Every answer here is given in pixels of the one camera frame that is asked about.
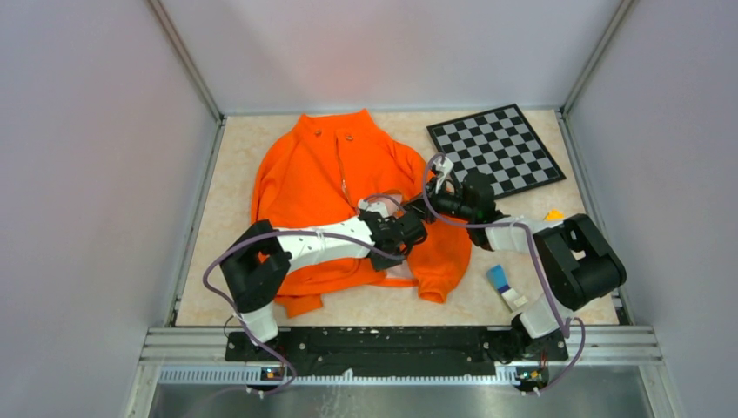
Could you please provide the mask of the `orange zip-up jacket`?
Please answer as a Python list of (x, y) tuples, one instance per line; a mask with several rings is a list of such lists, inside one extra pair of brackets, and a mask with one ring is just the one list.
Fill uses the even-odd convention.
[[(393, 140), (362, 110), (309, 117), (277, 140), (258, 169), (251, 219), (273, 226), (307, 228), (338, 223), (358, 213), (372, 194), (418, 195), (426, 161)], [(427, 226), (427, 239), (407, 258), (410, 279), (389, 279), (368, 259), (342, 259), (307, 266), (286, 276), (276, 301), (288, 317), (320, 309), (326, 293), (363, 285), (416, 287), (422, 300), (446, 301), (470, 263), (466, 232), (443, 222)]]

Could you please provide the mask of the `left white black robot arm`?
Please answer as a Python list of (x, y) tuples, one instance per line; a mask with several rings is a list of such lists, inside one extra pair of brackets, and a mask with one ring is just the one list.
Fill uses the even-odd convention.
[(427, 238), (413, 213), (400, 217), (361, 211), (338, 223), (304, 229), (253, 224), (220, 257), (236, 319), (248, 330), (246, 349), (259, 360), (278, 352), (273, 305), (288, 274), (334, 260), (365, 259), (376, 271), (401, 264)]

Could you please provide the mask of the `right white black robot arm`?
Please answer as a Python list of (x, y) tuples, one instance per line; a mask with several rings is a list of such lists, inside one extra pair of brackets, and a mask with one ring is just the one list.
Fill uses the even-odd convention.
[(488, 176), (473, 172), (460, 183), (431, 179), (403, 204), (426, 222), (449, 222), (466, 230), (487, 251), (530, 255), (543, 294), (514, 316), (510, 346), (532, 359), (555, 331), (568, 333), (574, 313), (626, 282), (620, 258), (589, 216), (530, 220), (504, 214)]

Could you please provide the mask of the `black and grey checkerboard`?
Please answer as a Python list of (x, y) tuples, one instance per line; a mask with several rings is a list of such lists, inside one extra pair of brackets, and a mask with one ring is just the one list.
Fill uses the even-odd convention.
[(437, 152), (453, 162), (457, 182), (481, 173), (498, 199), (538, 203), (540, 212), (567, 205), (562, 164), (517, 104), (435, 122), (426, 131)]

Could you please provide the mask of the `blue and white box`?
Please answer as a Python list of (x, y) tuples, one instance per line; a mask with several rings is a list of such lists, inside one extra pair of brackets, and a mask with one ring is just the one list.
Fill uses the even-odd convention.
[(501, 265), (493, 266), (486, 272), (486, 278), (505, 301), (511, 312), (520, 311), (527, 303), (527, 297), (515, 290), (507, 280), (507, 275)]

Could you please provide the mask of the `yellow red toy blocks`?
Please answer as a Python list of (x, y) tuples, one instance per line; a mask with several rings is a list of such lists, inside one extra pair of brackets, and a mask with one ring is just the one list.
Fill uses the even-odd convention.
[(557, 220), (563, 220), (566, 217), (566, 215), (563, 212), (560, 212), (558, 210), (552, 210), (550, 211), (544, 218), (545, 221), (557, 221)]

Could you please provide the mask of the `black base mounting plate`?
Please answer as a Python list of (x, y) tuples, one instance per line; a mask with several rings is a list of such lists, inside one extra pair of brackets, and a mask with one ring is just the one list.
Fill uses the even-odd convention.
[(287, 359), (300, 377), (456, 377), (495, 374), (514, 361), (565, 361), (563, 335), (533, 340), (510, 327), (290, 327), (265, 348), (231, 332), (225, 359), (253, 363)]

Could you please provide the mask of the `aluminium frame rail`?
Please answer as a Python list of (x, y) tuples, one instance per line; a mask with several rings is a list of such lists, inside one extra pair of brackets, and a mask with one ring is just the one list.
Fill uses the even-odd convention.
[(573, 327), (565, 361), (456, 377), (300, 377), (284, 357), (225, 359), (228, 327), (153, 328), (128, 417), (672, 417), (652, 328)]

